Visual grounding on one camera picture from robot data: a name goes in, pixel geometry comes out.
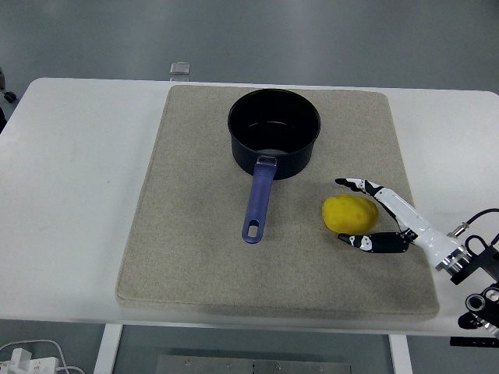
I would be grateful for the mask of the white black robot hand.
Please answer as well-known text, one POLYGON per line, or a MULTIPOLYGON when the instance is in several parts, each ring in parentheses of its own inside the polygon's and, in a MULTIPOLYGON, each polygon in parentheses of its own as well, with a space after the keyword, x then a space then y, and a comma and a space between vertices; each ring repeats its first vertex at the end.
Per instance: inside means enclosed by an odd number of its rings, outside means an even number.
POLYGON ((453 274, 471 258, 465 246, 453 235, 437 231, 392 189, 358 178, 337 178, 335 182, 354 192, 372 196, 398 224, 398 232, 370 235, 340 233, 343 242, 369 253, 403 253, 411 244, 420 247, 428 263, 437 270, 453 274))

